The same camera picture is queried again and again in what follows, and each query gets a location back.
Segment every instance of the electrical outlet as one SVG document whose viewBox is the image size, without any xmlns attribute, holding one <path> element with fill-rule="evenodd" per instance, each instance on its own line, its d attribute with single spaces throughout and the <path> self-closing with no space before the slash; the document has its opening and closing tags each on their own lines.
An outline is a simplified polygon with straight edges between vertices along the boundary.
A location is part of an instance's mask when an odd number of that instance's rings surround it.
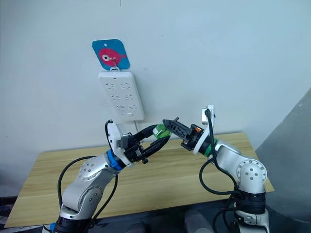
<svg viewBox="0 0 311 233">
<path fill-rule="evenodd" d="M 100 84 L 120 120 L 143 120 L 144 111 L 131 72 L 101 72 Z"/>
</svg>

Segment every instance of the blue card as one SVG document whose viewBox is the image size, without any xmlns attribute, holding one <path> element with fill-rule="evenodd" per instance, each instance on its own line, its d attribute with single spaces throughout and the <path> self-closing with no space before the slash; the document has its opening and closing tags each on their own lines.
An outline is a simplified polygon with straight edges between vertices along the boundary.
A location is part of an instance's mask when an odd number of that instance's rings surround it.
<svg viewBox="0 0 311 233">
<path fill-rule="evenodd" d="M 92 47 L 104 69 L 110 70 L 111 67 L 128 69 L 130 67 L 124 45 L 120 40 L 95 40 Z"/>
</svg>

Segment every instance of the gray panel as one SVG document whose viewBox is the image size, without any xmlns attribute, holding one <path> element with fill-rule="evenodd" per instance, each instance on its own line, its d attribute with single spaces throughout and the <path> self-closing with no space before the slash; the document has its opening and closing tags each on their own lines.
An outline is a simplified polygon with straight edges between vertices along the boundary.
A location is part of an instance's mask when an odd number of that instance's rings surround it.
<svg viewBox="0 0 311 233">
<path fill-rule="evenodd" d="M 311 89 L 256 153 L 276 190 L 267 194 L 267 204 L 286 216 L 310 221 Z"/>
</svg>

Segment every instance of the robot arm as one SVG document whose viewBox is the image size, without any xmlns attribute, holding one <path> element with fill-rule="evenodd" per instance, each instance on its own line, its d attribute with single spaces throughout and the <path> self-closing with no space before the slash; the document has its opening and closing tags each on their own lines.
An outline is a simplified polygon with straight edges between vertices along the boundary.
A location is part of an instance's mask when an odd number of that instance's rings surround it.
<svg viewBox="0 0 311 233">
<path fill-rule="evenodd" d="M 126 166 L 134 162 L 148 162 L 148 157 L 160 150 L 170 136 L 160 138 L 144 149 L 140 141 L 153 134 L 156 125 L 135 135 L 122 133 L 118 125 L 108 123 L 108 140 L 111 146 L 106 153 L 90 158 L 79 170 L 75 180 L 63 195 L 59 218 L 56 223 L 58 233 L 84 233 L 91 222 L 107 184 Z"/>
<path fill-rule="evenodd" d="M 176 120 L 163 120 L 163 123 L 170 132 L 183 139 L 181 146 L 194 154 L 203 154 L 208 160 L 214 159 L 208 128 L 204 130 L 194 124 L 188 128 Z M 235 211 L 237 221 L 230 225 L 231 232 L 269 233 L 268 211 L 265 208 L 265 166 L 258 160 L 243 156 L 225 141 L 215 139 L 214 143 L 219 168 L 234 177 L 237 191 L 241 194 L 235 197 L 234 206 L 239 209 Z"/>
</svg>

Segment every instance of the white power strip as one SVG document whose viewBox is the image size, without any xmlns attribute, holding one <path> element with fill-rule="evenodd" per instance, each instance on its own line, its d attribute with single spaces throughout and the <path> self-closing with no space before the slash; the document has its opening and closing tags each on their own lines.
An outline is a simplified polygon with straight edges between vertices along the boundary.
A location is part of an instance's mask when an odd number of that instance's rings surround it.
<svg viewBox="0 0 311 233">
<path fill-rule="evenodd" d="M 98 75 L 98 79 L 106 98 L 120 120 L 144 119 L 144 111 L 134 75 L 131 72 L 101 72 Z"/>
</svg>

